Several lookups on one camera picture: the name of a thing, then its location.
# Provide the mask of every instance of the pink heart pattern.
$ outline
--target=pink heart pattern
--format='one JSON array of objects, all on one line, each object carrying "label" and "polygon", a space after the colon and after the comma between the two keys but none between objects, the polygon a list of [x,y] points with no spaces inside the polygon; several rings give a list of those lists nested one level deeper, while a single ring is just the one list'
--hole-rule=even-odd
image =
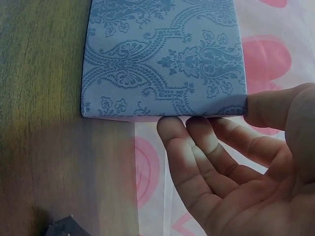
[{"label": "pink heart pattern", "polygon": [[260,0],[261,2],[273,6],[276,8],[285,8],[287,6],[287,0]]},{"label": "pink heart pattern", "polygon": [[137,201],[140,209],[157,188],[160,164],[156,150],[147,140],[136,136],[135,149]]}]

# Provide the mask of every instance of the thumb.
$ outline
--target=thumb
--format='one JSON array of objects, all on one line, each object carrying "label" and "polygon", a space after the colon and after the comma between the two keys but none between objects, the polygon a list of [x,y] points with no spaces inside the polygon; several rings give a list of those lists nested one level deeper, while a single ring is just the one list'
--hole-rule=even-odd
[{"label": "thumb", "polygon": [[292,100],[287,114],[285,139],[301,180],[315,182],[315,86]]}]

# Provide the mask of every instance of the floral damask pattern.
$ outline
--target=floral damask pattern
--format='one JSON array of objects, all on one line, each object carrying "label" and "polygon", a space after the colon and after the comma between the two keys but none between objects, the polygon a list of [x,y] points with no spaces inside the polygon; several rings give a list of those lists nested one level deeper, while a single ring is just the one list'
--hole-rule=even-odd
[{"label": "floral damask pattern", "polygon": [[186,47],[183,52],[169,49],[168,56],[158,61],[162,67],[169,69],[172,76],[178,72],[183,72],[187,77],[201,78],[208,86],[207,97],[212,98],[219,94],[219,89],[231,95],[232,84],[229,79],[237,79],[230,71],[243,70],[243,56],[237,51],[237,47],[227,47],[228,38],[224,33],[215,34],[208,30],[203,30],[204,40],[201,46]]},{"label": "floral damask pattern", "polygon": [[103,116],[119,116],[121,112],[124,112],[127,107],[127,103],[124,98],[116,101],[115,105],[113,106],[113,101],[109,97],[101,97],[101,107],[99,109],[99,115]]},{"label": "floral damask pattern", "polygon": [[103,0],[92,5],[90,22],[104,24],[105,37],[110,37],[118,31],[127,33],[129,21],[142,28],[151,18],[162,20],[174,7],[171,0]]},{"label": "floral damask pattern", "polygon": [[[182,6],[182,2],[186,8],[176,11],[174,3]],[[242,46],[233,0],[174,0],[174,3],[171,0],[93,1],[84,55],[84,115],[207,115],[209,112],[204,108],[196,110],[191,105],[191,98],[245,95]],[[166,14],[169,27],[158,28]],[[188,27],[191,21],[194,25],[199,21],[215,24],[217,29]],[[148,23],[154,28],[144,30],[142,27]],[[139,29],[143,33],[132,35]],[[104,34],[108,38],[117,32],[126,33],[127,40],[115,37],[115,45],[113,41],[108,41],[109,44],[100,41]],[[108,87],[117,95],[111,91],[111,96],[98,94],[100,100],[91,101],[95,98],[91,87],[96,86],[104,89],[104,95],[108,94]],[[245,97],[231,100],[231,106],[242,107],[244,102]],[[229,111],[239,112],[221,107],[211,112]]]}]

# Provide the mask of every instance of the pink heart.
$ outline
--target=pink heart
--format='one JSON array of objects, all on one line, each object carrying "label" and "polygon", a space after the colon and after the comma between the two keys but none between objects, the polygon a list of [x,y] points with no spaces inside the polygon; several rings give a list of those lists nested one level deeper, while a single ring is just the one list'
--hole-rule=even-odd
[{"label": "pink heart", "polygon": [[147,140],[136,136],[135,149],[137,201],[140,209],[157,188],[160,164],[156,150]]},{"label": "pink heart", "polygon": [[273,6],[277,8],[284,8],[287,6],[287,0],[260,0],[260,1],[269,6]]},{"label": "pink heart", "polygon": [[176,223],[173,225],[173,229],[183,236],[196,236],[196,234],[184,227],[184,225],[191,219],[193,219],[193,217],[188,212],[185,213],[178,221],[176,221]]},{"label": "pink heart", "polygon": [[291,68],[290,52],[277,38],[259,35],[244,38],[242,41],[247,80],[274,80]]}]

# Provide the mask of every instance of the paisley pattern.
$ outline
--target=paisley pattern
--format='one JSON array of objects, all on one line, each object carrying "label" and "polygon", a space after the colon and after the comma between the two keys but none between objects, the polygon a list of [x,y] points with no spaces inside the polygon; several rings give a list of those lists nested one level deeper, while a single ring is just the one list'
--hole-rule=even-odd
[{"label": "paisley pattern", "polygon": [[129,21],[139,28],[151,22],[151,18],[164,19],[174,9],[171,0],[102,0],[94,1],[91,7],[90,23],[103,24],[105,37],[120,31],[127,33]]},{"label": "paisley pattern", "polygon": [[84,116],[242,115],[245,84],[233,0],[93,1]]}]

